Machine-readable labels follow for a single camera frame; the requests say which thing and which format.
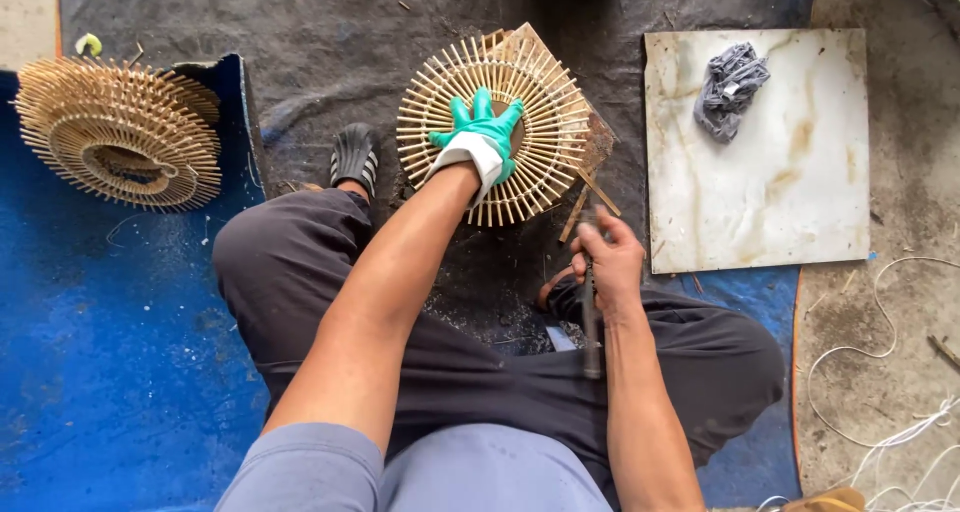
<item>white glove cuff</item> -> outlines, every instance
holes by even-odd
[[[457,133],[450,140],[450,144],[446,145],[446,148],[439,153],[437,160],[433,162],[433,166],[430,168],[430,172],[426,174],[426,180],[429,180],[430,176],[439,169],[463,161],[473,161],[477,168],[477,174],[480,174],[480,190],[477,191],[473,201],[466,208],[472,210],[486,197],[490,187],[494,186],[494,182],[500,176],[500,171],[503,169],[503,158],[497,152],[497,144],[493,139],[480,133],[463,131]]]

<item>white marble tile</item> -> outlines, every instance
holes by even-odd
[[[769,56],[737,137],[693,120],[707,61],[749,41]],[[863,30],[647,34],[653,272],[863,259],[870,180]]]

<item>dark gray pants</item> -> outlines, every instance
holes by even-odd
[[[373,234],[366,202],[328,189],[245,210],[217,236],[220,292],[270,390],[268,414]],[[579,321],[578,291],[572,277],[551,291],[558,318]],[[694,463],[702,466],[780,400],[783,355],[770,333],[744,315],[641,291],[667,392]],[[403,354],[388,460],[440,427],[501,423],[567,445],[618,509],[607,458],[607,385],[583,377],[583,358],[582,350],[503,356],[421,313]]]

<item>circular bamboo frame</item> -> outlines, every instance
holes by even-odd
[[[493,101],[523,101],[518,123],[524,135],[511,155],[516,170],[465,216],[469,224],[486,226],[518,223],[546,211],[576,180],[590,133],[590,108],[576,79],[567,77],[570,70],[539,43],[524,39],[518,49],[498,49],[495,38],[481,38],[479,46],[471,38],[470,49],[461,40],[459,52],[453,45],[450,52],[442,51],[445,62],[437,56],[427,60],[425,73],[411,79],[414,88],[406,91],[396,118],[400,162],[418,190],[440,154],[427,135],[453,130],[452,98],[473,108],[476,90],[485,86]]]
[[[100,58],[40,60],[19,79],[24,142],[78,189],[158,212],[220,193],[220,101],[198,82]]]

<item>person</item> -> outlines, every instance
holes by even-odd
[[[642,286],[641,243],[602,209],[609,241],[578,225],[537,305],[583,324],[592,257],[605,378],[584,377],[583,350],[505,356],[423,313],[465,209],[512,171],[522,114],[495,118],[483,89],[475,118],[450,106],[426,184],[376,235],[378,138],[350,125],[329,189],[217,236],[220,292],[270,391],[217,509],[702,512],[695,467],[783,395],[777,343],[735,311]]]

